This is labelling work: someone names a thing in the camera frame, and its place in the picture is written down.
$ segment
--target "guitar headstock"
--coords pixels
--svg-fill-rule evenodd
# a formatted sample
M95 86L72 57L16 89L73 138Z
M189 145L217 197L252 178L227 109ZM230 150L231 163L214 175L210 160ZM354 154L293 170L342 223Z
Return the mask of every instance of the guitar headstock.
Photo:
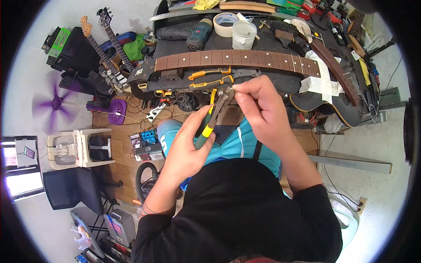
M106 7L104 7L103 9L99 9L98 12L96 12L96 15L100 16L101 25L103 27L109 27L109 23L111 22L112 18L112 16L109 15L110 13L111 11L108 11Z
M82 26L82 32L85 37L88 37L91 34L92 25L88 23L88 17L82 16L80 19L80 25Z

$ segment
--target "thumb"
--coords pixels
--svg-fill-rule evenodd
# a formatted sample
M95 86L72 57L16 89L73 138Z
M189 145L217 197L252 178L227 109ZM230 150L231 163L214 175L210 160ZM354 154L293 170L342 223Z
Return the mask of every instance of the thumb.
M206 140L205 144L199 150L197 150L198 154L204 159L208 157L209 152L212 149L213 143L215 142L215 137L215 133L212 132Z
M254 99L246 94L241 92L235 93L235 100L241 108L241 111L244 113L244 116L250 123L251 127L254 125L261 125L262 122L265 122L260 111L254 101Z

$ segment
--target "hand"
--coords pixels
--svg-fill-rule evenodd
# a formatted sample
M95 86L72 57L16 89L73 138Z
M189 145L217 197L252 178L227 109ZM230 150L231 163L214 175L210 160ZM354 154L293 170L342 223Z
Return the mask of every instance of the hand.
M195 149L193 138L210 108L211 105L204 106L184 121L171 144L160 178L165 177L178 186L203 167L215 141L215 133L210 134L199 150Z
M266 75L232 86L235 100L243 111L256 138L275 153L292 135L281 96Z

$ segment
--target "masking tape roll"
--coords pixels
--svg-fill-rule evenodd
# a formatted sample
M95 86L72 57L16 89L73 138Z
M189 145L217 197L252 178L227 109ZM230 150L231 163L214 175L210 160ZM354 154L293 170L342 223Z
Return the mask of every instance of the masking tape roll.
M238 21L238 17L233 13L220 13L213 18L213 26L215 32L221 37L232 37L232 26L224 27L222 23L234 24Z

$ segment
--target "green cloth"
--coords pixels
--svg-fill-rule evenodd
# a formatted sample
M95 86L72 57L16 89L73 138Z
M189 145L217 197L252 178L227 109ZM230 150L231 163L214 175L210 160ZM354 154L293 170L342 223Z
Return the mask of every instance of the green cloth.
M145 46L145 41L142 40L144 35L145 34L137 34L136 39L133 42L127 43L123 46L123 50L130 61L143 59L143 55L140 51Z

